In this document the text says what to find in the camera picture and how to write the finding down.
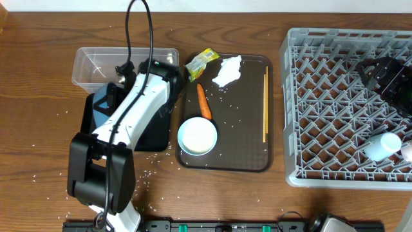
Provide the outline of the dark blue plate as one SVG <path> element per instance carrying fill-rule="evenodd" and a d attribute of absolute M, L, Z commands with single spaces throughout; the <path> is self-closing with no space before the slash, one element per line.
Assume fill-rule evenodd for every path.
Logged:
<path fill-rule="evenodd" d="M 109 84 L 103 85 L 93 96 L 93 119 L 97 128 L 102 126 L 111 116 L 108 105 L 108 87 Z"/>

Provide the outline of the light blue cup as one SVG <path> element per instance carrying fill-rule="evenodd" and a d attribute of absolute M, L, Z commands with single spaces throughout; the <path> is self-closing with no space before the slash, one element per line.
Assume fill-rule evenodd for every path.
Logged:
<path fill-rule="evenodd" d="M 394 133 L 382 133 L 366 140 L 369 144 L 364 148 L 366 156 L 376 162 L 380 162 L 400 150 L 402 141 Z"/>

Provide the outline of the pink white cup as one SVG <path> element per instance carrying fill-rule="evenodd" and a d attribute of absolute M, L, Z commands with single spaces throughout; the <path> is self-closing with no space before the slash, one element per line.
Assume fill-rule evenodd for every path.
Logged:
<path fill-rule="evenodd" d="M 412 144 L 411 141 L 407 141 L 406 145 L 400 149 L 401 155 L 407 162 L 412 161 Z"/>

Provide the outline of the green yellow snack wrapper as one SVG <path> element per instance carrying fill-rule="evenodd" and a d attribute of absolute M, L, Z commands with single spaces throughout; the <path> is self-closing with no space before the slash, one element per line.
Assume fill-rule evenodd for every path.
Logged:
<path fill-rule="evenodd" d="M 192 61 L 185 65 L 187 71 L 189 72 L 190 82 L 194 82 L 198 79 L 202 73 L 205 71 L 207 64 L 211 61 L 219 58 L 220 55 L 215 52 L 212 48 L 207 48 L 198 55 L 196 55 Z"/>

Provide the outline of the white tissue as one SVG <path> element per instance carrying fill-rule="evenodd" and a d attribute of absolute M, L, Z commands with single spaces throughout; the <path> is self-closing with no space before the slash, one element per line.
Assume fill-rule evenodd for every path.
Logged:
<path fill-rule="evenodd" d="M 241 76 L 240 62 L 240 55 L 222 60 L 218 75 L 212 81 L 222 88 L 230 82 L 238 80 Z"/>

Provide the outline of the long wooden chopstick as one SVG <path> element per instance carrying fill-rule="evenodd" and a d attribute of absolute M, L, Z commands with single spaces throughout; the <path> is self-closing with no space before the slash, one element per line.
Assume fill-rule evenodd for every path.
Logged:
<path fill-rule="evenodd" d="M 265 131 L 268 133 L 268 66 L 265 72 Z"/>

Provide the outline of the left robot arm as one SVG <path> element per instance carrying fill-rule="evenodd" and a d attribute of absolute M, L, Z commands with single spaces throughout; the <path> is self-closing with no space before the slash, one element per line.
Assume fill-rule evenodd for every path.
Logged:
<path fill-rule="evenodd" d="M 185 84 L 178 66 L 154 59 L 140 63 L 137 72 L 133 63 L 117 72 L 126 75 L 126 96 L 115 107 L 95 101 L 94 110 L 107 118 L 70 144 L 68 194 L 97 213 L 87 231 L 137 231 L 133 153 L 153 117 L 172 112 Z"/>

